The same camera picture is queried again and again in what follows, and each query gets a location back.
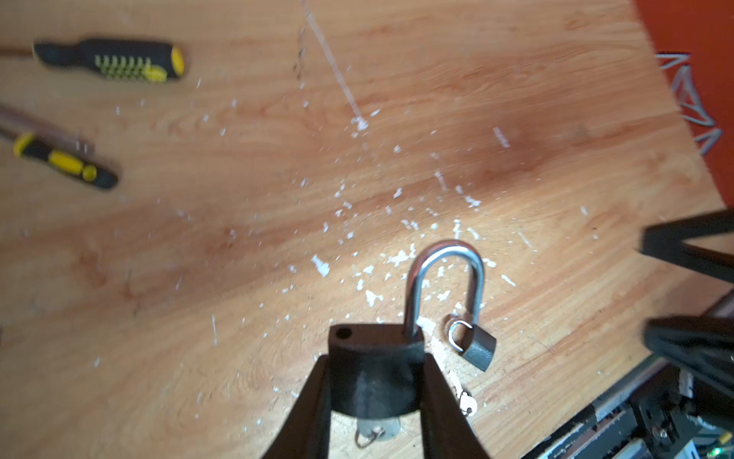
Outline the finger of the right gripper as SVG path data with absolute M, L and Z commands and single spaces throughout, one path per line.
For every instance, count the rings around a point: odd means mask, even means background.
M 732 317 L 648 319 L 643 341 L 653 354 L 733 397 Z
M 733 282 L 733 254 L 716 252 L 687 240 L 733 233 L 733 210 L 719 210 L 644 229 L 640 252 L 658 260 Z

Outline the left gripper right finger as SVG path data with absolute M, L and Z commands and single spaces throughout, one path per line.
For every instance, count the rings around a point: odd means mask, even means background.
M 424 458 L 489 458 L 432 354 L 424 358 L 420 413 Z

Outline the small brass key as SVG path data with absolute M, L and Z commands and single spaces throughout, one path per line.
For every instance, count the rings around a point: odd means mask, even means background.
M 366 449 L 376 442 L 392 440 L 401 432 L 401 420 L 396 418 L 387 419 L 359 419 L 355 443 L 359 449 Z

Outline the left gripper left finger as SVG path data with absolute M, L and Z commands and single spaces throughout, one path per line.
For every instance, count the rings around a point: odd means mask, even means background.
M 320 356 L 263 458 L 328 458 L 331 434 L 329 360 Z

